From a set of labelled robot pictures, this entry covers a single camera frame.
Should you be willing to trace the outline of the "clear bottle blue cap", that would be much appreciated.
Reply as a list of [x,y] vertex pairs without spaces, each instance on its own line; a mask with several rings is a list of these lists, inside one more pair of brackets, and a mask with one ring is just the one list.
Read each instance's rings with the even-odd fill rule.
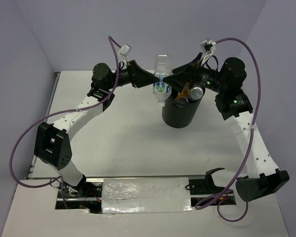
[[184,109],[189,104],[189,99],[182,96],[176,99],[177,107],[180,109]]

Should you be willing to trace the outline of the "clear bottle green label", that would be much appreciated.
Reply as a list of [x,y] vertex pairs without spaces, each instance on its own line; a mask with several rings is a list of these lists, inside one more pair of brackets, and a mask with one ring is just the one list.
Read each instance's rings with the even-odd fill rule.
[[154,65],[154,76],[158,81],[153,84],[152,92],[159,106],[164,107],[170,97],[172,87],[164,82],[164,78],[172,75],[173,62],[169,55],[157,55]]

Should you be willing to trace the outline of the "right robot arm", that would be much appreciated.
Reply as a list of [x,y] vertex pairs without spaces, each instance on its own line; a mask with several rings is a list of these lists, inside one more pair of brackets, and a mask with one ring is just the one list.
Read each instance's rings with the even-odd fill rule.
[[242,90],[246,77],[245,64],[239,58],[227,58],[217,71],[201,66],[197,56],[164,78],[172,87],[172,94],[162,109],[162,118],[170,127],[184,128],[191,123],[205,91],[215,92],[215,105],[229,123],[244,155],[239,169],[247,170],[245,177],[237,171],[232,182],[240,198],[251,202],[277,192],[290,177],[272,159],[259,133],[258,108],[252,107]]

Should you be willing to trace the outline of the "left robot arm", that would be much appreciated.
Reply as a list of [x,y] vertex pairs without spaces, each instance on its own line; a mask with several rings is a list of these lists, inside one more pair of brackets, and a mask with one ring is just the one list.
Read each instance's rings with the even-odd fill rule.
[[76,197],[86,194],[92,186],[72,162],[71,140],[94,117],[103,113],[112,103],[113,88],[132,84],[141,88],[158,81],[154,74],[143,70],[136,61],[115,72],[105,63],[93,68],[91,90],[84,100],[70,113],[53,123],[42,122],[37,128],[34,155],[51,166]]

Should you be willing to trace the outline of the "orange juice bottle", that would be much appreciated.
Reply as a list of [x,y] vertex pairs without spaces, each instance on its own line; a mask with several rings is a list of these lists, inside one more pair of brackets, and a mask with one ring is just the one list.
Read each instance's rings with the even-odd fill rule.
[[189,87],[189,82],[186,82],[182,91],[178,93],[177,97],[175,98],[175,101],[179,101],[181,98],[186,98],[189,99],[190,96],[190,87]]

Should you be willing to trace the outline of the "clear square plastic bottle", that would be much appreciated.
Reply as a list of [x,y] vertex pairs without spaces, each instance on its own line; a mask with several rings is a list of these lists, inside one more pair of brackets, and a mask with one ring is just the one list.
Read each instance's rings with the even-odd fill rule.
[[190,89],[189,97],[193,101],[201,100],[204,96],[204,89],[200,85],[195,85],[192,89]]

